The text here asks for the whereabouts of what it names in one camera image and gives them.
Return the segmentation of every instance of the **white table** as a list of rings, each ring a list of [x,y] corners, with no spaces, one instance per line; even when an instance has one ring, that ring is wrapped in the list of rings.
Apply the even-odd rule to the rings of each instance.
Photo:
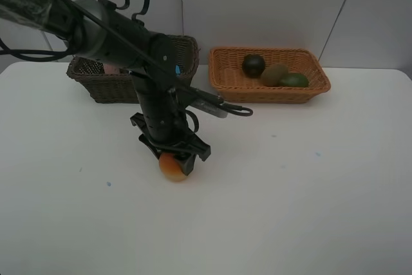
[[[174,184],[130,124],[139,107],[96,104],[66,67],[0,75],[0,274],[411,274],[403,73],[327,69],[332,90],[305,105],[196,112],[212,155]]]

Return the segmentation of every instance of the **avocado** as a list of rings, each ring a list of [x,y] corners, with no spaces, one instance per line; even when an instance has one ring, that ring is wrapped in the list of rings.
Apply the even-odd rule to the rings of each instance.
[[[247,77],[260,77],[265,67],[265,60],[260,55],[249,54],[243,59],[242,70]]]
[[[262,84],[268,87],[277,86],[279,80],[288,74],[289,68],[285,64],[274,64],[268,67],[260,76]]]
[[[289,73],[281,78],[278,86],[282,87],[309,87],[309,80],[301,73]]]

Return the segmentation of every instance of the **dark green fruit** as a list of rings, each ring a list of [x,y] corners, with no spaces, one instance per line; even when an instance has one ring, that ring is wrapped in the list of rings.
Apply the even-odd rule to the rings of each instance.
[[[282,87],[308,87],[309,80],[303,74],[289,73],[281,78],[278,86]]]
[[[279,80],[289,73],[289,68],[285,64],[274,64],[268,67],[260,76],[262,84],[268,87],[277,86]]]
[[[265,67],[265,60],[260,55],[249,54],[243,59],[242,70],[247,77],[260,77]]]

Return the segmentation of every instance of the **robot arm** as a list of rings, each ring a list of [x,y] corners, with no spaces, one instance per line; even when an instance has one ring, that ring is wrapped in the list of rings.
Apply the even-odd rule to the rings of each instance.
[[[252,110],[224,103],[214,95],[190,88],[176,78],[176,50],[162,33],[150,32],[133,14],[119,14],[129,6],[118,7],[108,0],[0,0],[0,18],[38,28],[64,40],[66,52],[11,50],[1,40],[4,51],[20,59],[38,61],[23,54],[52,54],[39,61],[52,61],[65,55],[78,56],[115,65],[130,72],[142,112],[131,117],[142,131],[139,140],[157,158],[173,154],[184,175],[188,175],[199,156],[203,161],[211,148],[195,132],[196,115],[186,110],[191,105],[217,117],[227,113],[250,116]],[[149,0],[144,1],[145,14]],[[187,115],[195,129],[189,129]]]

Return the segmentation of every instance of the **orange wicker basket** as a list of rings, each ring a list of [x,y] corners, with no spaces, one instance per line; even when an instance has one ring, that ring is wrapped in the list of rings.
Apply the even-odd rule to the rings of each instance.
[[[243,58],[259,54],[266,66],[283,63],[290,72],[304,74],[309,87],[266,87],[260,79],[250,79],[242,71]],[[319,61],[300,48],[214,48],[209,54],[209,80],[230,102],[305,103],[330,90],[330,82]]]

